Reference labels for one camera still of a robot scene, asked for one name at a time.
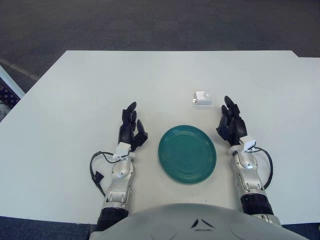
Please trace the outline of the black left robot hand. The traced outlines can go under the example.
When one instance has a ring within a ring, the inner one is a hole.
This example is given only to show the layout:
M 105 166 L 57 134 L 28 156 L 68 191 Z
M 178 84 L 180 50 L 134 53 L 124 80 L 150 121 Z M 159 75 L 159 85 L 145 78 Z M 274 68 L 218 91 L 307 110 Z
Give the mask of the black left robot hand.
M 137 119 L 137 103 L 134 101 L 126 109 L 122 110 L 122 125 L 119 129 L 118 143 L 130 145 L 130 152 L 141 147 L 148 139 L 142 122 Z

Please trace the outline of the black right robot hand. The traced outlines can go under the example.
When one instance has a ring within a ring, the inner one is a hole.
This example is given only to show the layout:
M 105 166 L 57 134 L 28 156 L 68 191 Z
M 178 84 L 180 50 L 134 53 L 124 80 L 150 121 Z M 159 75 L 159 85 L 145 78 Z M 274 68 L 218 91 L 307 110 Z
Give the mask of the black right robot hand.
M 240 144 L 240 138 L 247 136 L 247 129 L 244 120 L 240 117 L 240 110 L 227 95 L 224 97 L 225 105 L 221 106 L 222 116 L 216 131 L 229 145 Z

